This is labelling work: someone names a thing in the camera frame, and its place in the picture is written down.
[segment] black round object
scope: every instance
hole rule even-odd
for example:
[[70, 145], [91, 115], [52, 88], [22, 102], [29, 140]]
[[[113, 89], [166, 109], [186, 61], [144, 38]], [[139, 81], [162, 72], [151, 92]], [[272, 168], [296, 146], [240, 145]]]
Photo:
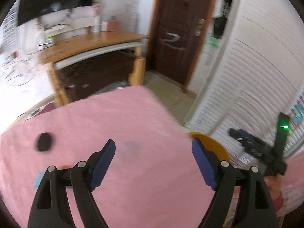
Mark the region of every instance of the black round object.
[[53, 138], [50, 133], [40, 134], [37, 140], [37, 150], [40, 152], [46, 152], [51, 149]]

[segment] human hand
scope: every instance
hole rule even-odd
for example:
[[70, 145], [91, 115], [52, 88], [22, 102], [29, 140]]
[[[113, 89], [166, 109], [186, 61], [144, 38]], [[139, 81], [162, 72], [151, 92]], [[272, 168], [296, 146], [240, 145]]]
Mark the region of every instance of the human hand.
[[276, 176], [265, 176], [264, 181], [268, 187], [272, 201], [277, 200], [281, 194], [282, 176], [280, 174]]

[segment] silver screw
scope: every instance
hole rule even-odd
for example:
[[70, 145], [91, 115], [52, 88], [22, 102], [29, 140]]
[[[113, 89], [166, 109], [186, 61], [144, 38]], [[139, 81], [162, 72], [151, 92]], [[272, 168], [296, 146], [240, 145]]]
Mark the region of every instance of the silver screw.
[[78, 164], [77, 164], [77, 166], [79, 167], [79, 168], [83, 168], [83, 167], [85, 167], [86, 166], [86, 162], [84, 162], [84, 161], [81, 161], [81, 162], [79, 162]]
[[251, 170], [252, 170], [254, 173], [258, 173], [258, 172], [259, 172], [259, 169], [258, 169], [257, 167], [255, 167], [255, 166], [253, 166], [253, 167], [251, 168]]
[[50, 166], [50, 167], [48, 168], [47, 171], [48, 171], [48, 172], [52, 172], [53, 170], [55, 170], [55, 166], [52, 165], [52, 166]]
[[221, 162], [221, 166], [223, 166], [223, 167], [228, 167], [228, 166], [229, 166], [229, 162], [227, 162], [227, 161], [222, 161], [222, 162]]

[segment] door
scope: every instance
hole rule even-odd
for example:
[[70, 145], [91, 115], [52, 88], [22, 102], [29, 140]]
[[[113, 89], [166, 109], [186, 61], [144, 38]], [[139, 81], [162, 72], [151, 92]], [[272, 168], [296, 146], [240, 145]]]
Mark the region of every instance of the door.
[[152, 68], [184, 84], [204, 28], [210, 0], [163, 0]]

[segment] tiled floor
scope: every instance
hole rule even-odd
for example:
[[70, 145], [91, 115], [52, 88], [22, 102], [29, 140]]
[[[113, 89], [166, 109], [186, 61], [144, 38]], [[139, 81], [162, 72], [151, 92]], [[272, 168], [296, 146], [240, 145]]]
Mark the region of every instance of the tiled floor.
[[194, 99], [181, 92], [178, 83], [172, 83], [174, 83], [174, 81], [169, 82], [159, 74], [150, 71], [145, 74], [144, 86], [154, 92], [175, 119], [181, 125], [184, 125], [184, 119], [193, 105]]

